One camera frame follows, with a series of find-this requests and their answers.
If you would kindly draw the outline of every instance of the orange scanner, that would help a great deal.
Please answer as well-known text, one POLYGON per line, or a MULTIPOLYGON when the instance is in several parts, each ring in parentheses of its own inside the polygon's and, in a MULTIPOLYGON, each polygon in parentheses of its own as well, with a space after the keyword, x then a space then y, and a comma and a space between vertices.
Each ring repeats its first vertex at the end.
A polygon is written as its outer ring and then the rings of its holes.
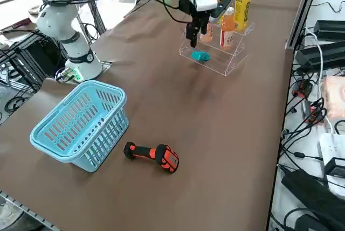
POLYGON ((144 146, 137 146, 133 142, 127 142, 123 153, 131 160, 137 157, 155 160, 168 173, 176 172, 178 167, 178 156, 167 145, 160 144, 156 149, 151 149, 144 146))

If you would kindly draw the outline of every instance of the blue basket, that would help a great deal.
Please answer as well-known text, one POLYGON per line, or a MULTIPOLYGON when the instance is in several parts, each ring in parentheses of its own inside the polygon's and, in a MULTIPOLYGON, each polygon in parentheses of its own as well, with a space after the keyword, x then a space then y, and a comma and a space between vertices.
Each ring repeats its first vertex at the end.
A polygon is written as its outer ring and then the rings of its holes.
POLYGON ((60 162, 94 172, 128 128, 125 103, 122 89, 86 81, 38 123, 30 142, 60 162))

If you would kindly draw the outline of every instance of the bottle cap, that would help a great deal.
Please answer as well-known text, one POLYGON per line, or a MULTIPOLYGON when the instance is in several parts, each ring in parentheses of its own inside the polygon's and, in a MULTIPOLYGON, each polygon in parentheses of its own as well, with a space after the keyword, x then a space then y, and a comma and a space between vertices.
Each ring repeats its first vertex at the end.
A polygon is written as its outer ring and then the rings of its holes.
POLYGON ((233 7, 228 7, 228 9, 225 11, 225 15, 232 15, 234 13, 233 7))

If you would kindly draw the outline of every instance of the brown tablecloth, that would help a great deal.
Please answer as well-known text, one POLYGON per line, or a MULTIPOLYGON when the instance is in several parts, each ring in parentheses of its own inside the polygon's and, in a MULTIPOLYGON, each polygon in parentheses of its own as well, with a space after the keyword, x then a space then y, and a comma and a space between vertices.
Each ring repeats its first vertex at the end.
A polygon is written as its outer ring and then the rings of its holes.
POLYGON ((48 79, 0 128, 0 190, 62 230, 264 230, 298 4, 253 0, 251 56, 223 77, 179 55, 183 26, 151 1, 94 44, 114 62, 99 80, 128 96, 129 129, 105 162, 88 173, 30 144, 32 128, 73 88, 48 79), (169 144, 179 169, 129 161, 126 141, 169 144))

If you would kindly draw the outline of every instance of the clear display stand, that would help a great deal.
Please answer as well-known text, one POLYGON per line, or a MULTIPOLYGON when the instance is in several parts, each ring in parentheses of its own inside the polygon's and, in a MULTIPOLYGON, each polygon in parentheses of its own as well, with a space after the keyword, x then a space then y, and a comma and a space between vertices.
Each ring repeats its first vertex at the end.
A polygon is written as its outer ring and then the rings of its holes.
POLYGON ((200 41, 200 33, 198 34, 198 42, 195 48, 190 46, 190 40, 184 38, 180 55, 190 59, 206 68, 209 68, 223 76, 227 76, 232 70, 235 69, 248 54, 244 49, 245 36, 254 30, 254 23, 248 23, 245 30, 241 32, 235 32, 233 35, 233 46, 229 50, 221 50, 219 45, 220 40, 220 26, 218 24, 213 25, 213 40, 204 43, 200 41), (209 60, 201 60, 195 56, 198 52, 206 52, 209 56, 209 60))

